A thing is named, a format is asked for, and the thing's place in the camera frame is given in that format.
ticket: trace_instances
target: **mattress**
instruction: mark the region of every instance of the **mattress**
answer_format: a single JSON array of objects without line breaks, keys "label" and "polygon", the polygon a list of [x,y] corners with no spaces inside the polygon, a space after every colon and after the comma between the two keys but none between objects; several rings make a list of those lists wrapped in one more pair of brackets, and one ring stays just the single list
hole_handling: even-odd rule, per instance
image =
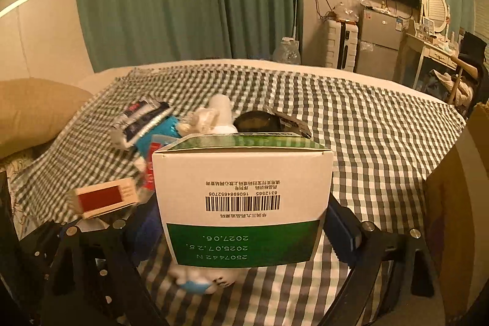
[{"label": "mattress", "polygon": [[[142,95],[166,99],[177,117],[223,93],[238,114],[269,106],[307,121],[312,138],[335,153],[332,193],[338,201],[360,220],[401,233],[422,230],[422,181],[465,125],[453,106],[393,82],[265,61],[115,69],[79,86],[96,94],[13,182],[22,211],[39,223],[73,220],[67,196],[72,188],[139,177],[137,153],[113,149],[106,132],[114,116]],[[209,296],[178,288],[167,275],[170,261],[162,238],[139,272],[172,325],[315,325],[348,275],[324,236],[312,261],[250,269],[231,287]],[[379,275],[366,320],[375,313],[386,272],[383,268]]]}]

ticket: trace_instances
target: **picture frame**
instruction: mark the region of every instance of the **picture frame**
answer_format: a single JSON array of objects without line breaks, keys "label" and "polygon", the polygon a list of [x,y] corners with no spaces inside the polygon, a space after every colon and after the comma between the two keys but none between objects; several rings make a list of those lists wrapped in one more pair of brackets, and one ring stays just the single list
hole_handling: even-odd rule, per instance
[{"label": "picture frame", "polygon": [[427,17],[423,17],[422,24],[427,28],[430,35],[435,35],[435,22]]}]

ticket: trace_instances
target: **white suitcase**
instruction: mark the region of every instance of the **white suitcase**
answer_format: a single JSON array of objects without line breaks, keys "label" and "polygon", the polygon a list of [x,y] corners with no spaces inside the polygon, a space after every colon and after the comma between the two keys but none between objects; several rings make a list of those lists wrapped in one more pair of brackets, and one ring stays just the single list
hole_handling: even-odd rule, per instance
[{"label": "white suitcase", "polygon": [[326,59],[324,67],[353,72],[355,67],[358,27],[326,20]]}]

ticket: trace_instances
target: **barcode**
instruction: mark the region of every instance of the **barcode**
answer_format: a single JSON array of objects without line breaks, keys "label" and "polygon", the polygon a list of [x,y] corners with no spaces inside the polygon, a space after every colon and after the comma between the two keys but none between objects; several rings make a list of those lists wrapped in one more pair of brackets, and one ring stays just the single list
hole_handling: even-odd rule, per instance
[{"label": "barcode", "polygon": [[207,211],[264,211],[278,210],[280,195],[268,196],[206,196]]}]

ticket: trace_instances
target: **beige pillow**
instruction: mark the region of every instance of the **beige pillow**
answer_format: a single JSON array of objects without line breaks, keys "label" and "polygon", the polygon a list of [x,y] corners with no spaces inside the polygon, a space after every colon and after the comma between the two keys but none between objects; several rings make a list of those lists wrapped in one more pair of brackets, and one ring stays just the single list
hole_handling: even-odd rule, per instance
[{"label": "beige pillow", "polygon": [[0,159],[55,138],[90,97],[45,79],[0,82]]}]

